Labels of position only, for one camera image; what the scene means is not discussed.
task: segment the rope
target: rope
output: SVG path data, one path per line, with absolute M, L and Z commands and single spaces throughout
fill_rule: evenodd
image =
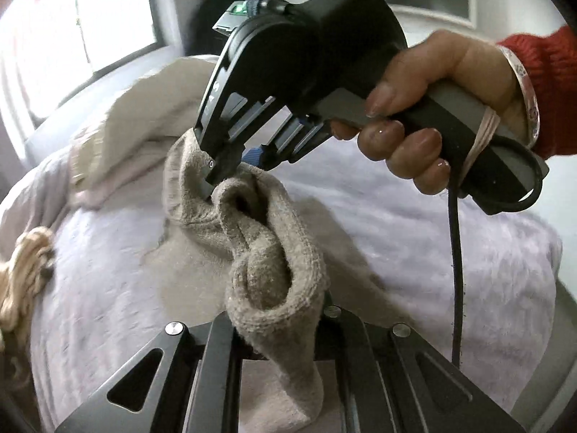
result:
M 34 297 L 53 274 L 52 238 L 45 227 L 24 232 L 10 261 L 0 263 L 0 353 L 6 348 L 7 332 L 14 333 L 18 348 L 27 348 Z
M 475 141 L 472 144 L 471 150 L 467 154 L 465 161 L 463 162 L 463 167 L 461 168 L 461 176 L 459 177 L 459 185 L 461 185 L 467 176 L 471 166 L 477 160 L 479 155 L 483 153 L 483 150 L 491 143 L 491 139 L 499 126 L 501 121 L 497 112 L 493 111 L 490 107 L 485 109 L 485 114 L 483 119 L 481 119 L 481 124 L 477 130 L 477 135 L 475 136 Z

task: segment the bracelet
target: bracelet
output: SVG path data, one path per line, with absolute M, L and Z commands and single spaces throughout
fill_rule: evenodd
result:
M 503 53 L 509 65 L 515 72 L 519 86 L 521 87 L 521 92 L 523 93 L 523 99 L 525 100 L 525 108 L 527 111 L 527 127 L 529 133 L 529 143 L 527 148 L 531 149 L 535 146 L 537 138 L 539 137 L 539 130 L 541 128 L 541 119 L 539 118 L 539 107 L 537 105 L 537 97 L 535 95 L 535 89 L 533 88 L 533 83 L 529 78 L 527 70 L 521 63 L 521 60 L 513 53 L 512 50 L 501 45 L 497 46 L 499 50 Z

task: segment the black metal frame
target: black metal frame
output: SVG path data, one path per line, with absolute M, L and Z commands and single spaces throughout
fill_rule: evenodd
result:
M 57 433 L 238 431 L 242 361 L 263 360 L 226 313 L 174 322 L 142 348 Z M 316 360 L 333 360 L 342 433 L 521 433 L 524 429 L 405 324 L 365 324 L 326 306 Z

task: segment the handle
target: handle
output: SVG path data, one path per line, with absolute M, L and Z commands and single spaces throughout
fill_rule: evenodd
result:
M 340 118 L 350 125 L 363 128 L 371 120 L 365 115 L 365 99 L 374 88 L 394 48 L 383 47 L 364 57 L 345 73 L 341 85 L 317 105 L 317 113 L 323 119 Z M 441 157 L 453 167 L 460 167 L 471 149 L 486 106 L 450 80 L 434 83 L 427 94 L 395 119 L 405 126 L 406 133 L 422 128 L 436 128 L 442 136 Z M 501 124 L 495 135 L 518 141 L 512 132 Z M 534 155 L 543 176 L 549 171 L 545 162 Z M 463 182 L 462 189 L 489 214 L 489 207 L 477 200 L 483 194 L 483 202 L 513 203 L 522 199 L 534 187 L 534 171 L 517 151 L 505 146 L 487 147 L 472 166 Z

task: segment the silver bolt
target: silver bolt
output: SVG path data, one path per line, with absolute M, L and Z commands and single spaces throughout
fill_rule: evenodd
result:
M 393 334 L 399 338 L 407 338 L 411 335 L 411 328 L 407 324 L 395 324 L 393 326 Z
M 323 312 L 326 317 L 331 319 L 337 319 L 340 316 L 339 306 L 327 306 Z
M 164 331 L 168 335 L 178 335 L 184 330 L 184 326 L 180 322 L 171 322 L 166 325 Z

